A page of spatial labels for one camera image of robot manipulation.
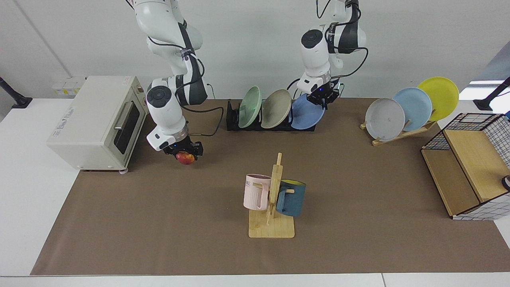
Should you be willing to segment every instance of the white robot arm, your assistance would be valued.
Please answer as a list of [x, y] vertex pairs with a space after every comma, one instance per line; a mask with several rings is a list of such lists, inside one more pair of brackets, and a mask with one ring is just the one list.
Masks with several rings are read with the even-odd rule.
[[342, 22], [311, 28], [301, 38], [304, 73], [297, 87], [308, 94], [310, 102], [324, 107], [338, 97], [333, 91], [338, 80], [332, 81], [335, 76], [331, 76], [330, 63], [341, 69], [343, 62], [338, 56], [357, 51], [367, 41], [358, 26], [361, 16], [358, 0], [344, 3], [336, 0], [335, 5], [333, 17]]
[[195, 54], [202, 45], [202, 36], [187, 25], [177, 0], [133, 0], [133, 7], [149, 49], [167, 59], [174, 74], [155, 79], [149, 86], [147, 105], [157, 126], [147, 140], [157, 151], [174, 156], [187, 152], [196, 159], [203, 149], [200, 142], [191, 142], [181, 106], [198, 105], [207, 98], [203, 64]]

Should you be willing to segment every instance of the oven handle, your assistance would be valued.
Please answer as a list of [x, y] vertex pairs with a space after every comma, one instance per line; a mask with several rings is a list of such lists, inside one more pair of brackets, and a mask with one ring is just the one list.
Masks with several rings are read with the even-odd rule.
[[115, 124], [114, 129], [115, 130], [123, 130], [126, 126], [126, 123], [128, 122], [128, 116], [131, 113], [131, 110], [133, 109], [135, 103], [133, 101], [125, 103], [124, 107], [122, 109], [122, 112], [120, 113], [120, 117], [117, 120], [117, 123]]

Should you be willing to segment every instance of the red apple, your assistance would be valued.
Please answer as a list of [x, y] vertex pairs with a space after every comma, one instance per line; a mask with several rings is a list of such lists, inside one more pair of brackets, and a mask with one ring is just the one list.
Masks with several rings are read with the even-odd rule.
[[195, 157], [187, 152], [178, 152], [175, 158], [182, 164], [189, 165], [195, 162]]

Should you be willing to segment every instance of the label sticker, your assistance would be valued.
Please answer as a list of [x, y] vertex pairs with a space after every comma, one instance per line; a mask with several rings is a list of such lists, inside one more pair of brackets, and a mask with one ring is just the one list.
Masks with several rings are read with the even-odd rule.
[[124, 79], [124, 81], [122, 82], [122, 85], [123, 85], [123, 86], [127, 86], [127, 85], [129, 84], [129, 82], [130, 82], [130, 81], [131, 81], [131, 77], [126, 77], [126, 78]]
[[72, 114], [74, 113], [75, 107], [70, 107], [67, 112], [62, 116], [60, 119], [60, 122], [57, 124], [57, 127], [53, 131], [52, 137], [59, 137], [59, 135], [62, 133], [62, 130], [67, 125], [67, 122], [69, 121], [69, 118], [71, 118]]

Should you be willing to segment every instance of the white table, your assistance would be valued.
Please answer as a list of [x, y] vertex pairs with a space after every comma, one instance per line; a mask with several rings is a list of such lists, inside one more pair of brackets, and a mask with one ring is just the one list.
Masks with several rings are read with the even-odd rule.
[[[34, 99], [27, 109], [12, 110], [0, 123], [0, 286], [509, 286], [510, 272], [30, 277], [78, 175], [45, 144], [71, 101]], [[458, 109], [473, 111], [474, 106], [465, 102]], [[509, 243], [510, 219], [497, 225]]]

